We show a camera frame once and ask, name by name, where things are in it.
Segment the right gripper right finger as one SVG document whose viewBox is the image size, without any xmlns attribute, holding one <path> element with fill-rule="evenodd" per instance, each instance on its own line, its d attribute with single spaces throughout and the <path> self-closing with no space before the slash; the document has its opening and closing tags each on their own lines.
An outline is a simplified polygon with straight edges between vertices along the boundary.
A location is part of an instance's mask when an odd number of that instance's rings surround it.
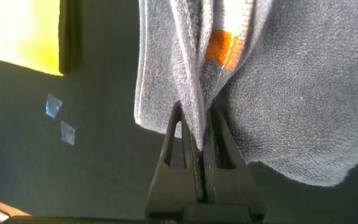
<svg viewBox="0 0 358 224">
<path fill-rule="evenodd" d="M 262 220 L 262 197 L 222 112 L 215 106 L 209 111 L 203 153 L 208 202 L 244 206 L 252 220 Z"/>
</svg>

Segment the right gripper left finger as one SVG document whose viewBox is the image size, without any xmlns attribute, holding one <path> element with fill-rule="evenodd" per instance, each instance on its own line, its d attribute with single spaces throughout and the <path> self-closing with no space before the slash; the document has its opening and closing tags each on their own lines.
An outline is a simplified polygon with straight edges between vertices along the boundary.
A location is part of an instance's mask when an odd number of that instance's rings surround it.
<svg viewBox="0 0 358 224">
<path fill-rule="evenodd" d="M 173 168 L 171 159 L 178 123 L 181 123 L 183 167 Z M 189 130 L 181 103 L 176 102 L 145 203 L 145 217 L 180 218 L 185 207 L 202 202 L 203 199 L 198 148 Z"/>
</svg>

